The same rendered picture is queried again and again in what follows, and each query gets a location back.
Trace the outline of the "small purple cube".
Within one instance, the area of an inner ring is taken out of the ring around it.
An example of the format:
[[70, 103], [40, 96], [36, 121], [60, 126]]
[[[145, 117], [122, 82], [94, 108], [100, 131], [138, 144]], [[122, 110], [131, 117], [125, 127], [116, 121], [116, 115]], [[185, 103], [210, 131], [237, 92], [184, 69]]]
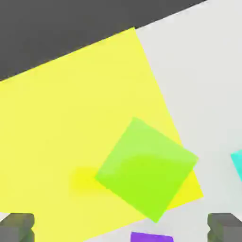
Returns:
[[130, 242], [174, 242], [173, 237], [166, 235], [132, 232]]

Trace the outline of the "small lime green cube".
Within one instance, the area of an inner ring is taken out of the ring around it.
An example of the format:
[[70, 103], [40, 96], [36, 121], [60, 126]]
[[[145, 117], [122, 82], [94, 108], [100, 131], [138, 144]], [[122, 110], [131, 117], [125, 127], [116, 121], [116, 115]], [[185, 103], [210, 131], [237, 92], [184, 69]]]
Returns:
[[133, 118], [95, 178], [153, 222], [158, 222], [198, 157]]

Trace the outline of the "large yellow box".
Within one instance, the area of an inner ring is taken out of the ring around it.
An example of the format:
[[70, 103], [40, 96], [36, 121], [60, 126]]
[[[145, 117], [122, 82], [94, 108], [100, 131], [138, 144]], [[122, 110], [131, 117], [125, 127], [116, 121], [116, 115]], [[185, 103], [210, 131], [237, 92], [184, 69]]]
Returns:
[[[133, 118], [181, 145], [131, 28], [0, 82], [0, 212], [35, 216], [35, 242], [142, 220], [95, 176]], [[168, 205], [203, 196], [192, 170]]]

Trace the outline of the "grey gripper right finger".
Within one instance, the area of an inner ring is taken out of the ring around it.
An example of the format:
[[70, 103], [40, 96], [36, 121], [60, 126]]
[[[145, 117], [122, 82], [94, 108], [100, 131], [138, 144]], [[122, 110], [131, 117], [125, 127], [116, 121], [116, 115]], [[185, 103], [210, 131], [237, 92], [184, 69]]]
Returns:
[[242, 242], [242, 221], [231, 213], [210, 213], [207, 242]]

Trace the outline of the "small cyan cube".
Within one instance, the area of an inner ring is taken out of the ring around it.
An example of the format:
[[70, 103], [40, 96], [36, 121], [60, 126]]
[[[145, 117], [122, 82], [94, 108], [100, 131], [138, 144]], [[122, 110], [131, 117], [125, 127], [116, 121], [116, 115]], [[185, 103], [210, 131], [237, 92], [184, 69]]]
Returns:
[[237, 152], [231, 153], [231, 159], [242, 181], [242, 149]]

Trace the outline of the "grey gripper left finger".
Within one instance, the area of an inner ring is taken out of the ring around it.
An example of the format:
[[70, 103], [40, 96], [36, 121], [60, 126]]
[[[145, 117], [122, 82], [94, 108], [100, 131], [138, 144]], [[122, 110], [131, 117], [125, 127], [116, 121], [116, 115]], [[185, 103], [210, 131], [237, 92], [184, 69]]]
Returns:
[[31, 213], [10, 213], [0, 222], [0, 242], [35, 242]]

